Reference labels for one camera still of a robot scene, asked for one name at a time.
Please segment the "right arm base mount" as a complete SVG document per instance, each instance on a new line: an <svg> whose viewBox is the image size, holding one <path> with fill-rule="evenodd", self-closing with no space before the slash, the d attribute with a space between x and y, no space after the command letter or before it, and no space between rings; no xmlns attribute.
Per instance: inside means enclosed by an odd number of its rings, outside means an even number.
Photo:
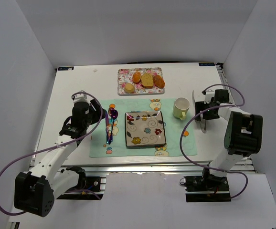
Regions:
<svg viewBox="0 0 276 229"><path fill-rule="evenodd" d="M185 176L180 179L185 187L187 203L230 202L227 177L216 177L204 169L201 176Z"/></svg>

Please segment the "metal kitchen tongs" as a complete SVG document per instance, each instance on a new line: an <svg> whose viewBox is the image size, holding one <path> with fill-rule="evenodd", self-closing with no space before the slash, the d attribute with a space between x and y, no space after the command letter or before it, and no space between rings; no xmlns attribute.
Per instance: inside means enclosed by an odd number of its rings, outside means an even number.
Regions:
<svg viewBox="0 0 276 229"><path fill-rule="evenodd" d="M193 101L193 107L196 108L195 106L195 102L196 102L196 99L200 98L198 94L195 93L195 91L193 90L192 91L192 101ZM202 116L201 116L201 119L200 121L195 121L197 124L199 124L200 126L200 130L205 134L206 133L206 124L207 124L207 121L202 119Z"/></svg>

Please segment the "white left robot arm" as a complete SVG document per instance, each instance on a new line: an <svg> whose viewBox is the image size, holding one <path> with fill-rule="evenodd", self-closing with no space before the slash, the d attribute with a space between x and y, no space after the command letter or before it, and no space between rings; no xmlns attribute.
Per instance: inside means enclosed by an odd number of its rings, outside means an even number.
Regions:
<svg viewBox="0 0 276 229"><path fill-rule="evenodd" d="M90 125L105 117L105 111L96 99L87 101L74 97L72 115L63 123L55 142L42 160L28 172L20 172L15 179L14 206L16 209L45 217L54 201L72 188L82 188L85 170L72 166L62 173L58 170L84 139Z"/></svg>

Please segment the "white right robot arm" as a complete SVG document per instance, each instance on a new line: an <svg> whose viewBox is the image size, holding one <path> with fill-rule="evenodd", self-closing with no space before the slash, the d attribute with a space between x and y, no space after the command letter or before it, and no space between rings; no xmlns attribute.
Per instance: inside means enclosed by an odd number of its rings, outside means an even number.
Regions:
<svg viewBox="0 0 276 229"><path fill-rule="evenodd" d="M199 96L192 93L195 113L207 112L195 118L208 121L223 118L227 121L224 135L224 150L203 170L202 182L208 186L223 183L227 172L244 157L257 154L262 145L263 117L250 114L229 103L229 92L225 89L203 91Z"/></svg>

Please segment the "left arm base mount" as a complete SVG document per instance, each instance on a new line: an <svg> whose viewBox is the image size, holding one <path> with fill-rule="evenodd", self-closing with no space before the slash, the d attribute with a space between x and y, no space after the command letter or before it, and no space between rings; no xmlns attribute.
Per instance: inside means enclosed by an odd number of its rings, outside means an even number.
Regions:
<svg viewBox="0 0 276 229"><path fill-rule="evenodd" d="M81 167L60 169L54 177L55 194L63 200L101 200L106 178L86 173Z"/></svg>

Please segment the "yellow bread slice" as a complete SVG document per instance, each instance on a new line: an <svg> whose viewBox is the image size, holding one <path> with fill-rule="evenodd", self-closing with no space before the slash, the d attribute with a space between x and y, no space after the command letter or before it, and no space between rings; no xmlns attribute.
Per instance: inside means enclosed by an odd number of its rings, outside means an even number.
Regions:
<svg viewBox="0 0 276 229"><path fill-rule="evenodd" d="M145 88L152 88L154 85L153 75L151 73L144 73L141 76L141 84Z"/></svg>

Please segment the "brown oblong bread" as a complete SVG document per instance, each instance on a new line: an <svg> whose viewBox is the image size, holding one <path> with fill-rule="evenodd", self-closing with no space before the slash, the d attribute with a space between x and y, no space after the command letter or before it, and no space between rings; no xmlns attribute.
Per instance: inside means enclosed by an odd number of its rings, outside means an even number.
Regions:
<svg viewBox="0 0 276 229"><path fill-rule="evenodd" d="M162 89L165 87L165 82L160 75L153 76L153 82L154 82L155 86L158 88Z"/></svg>

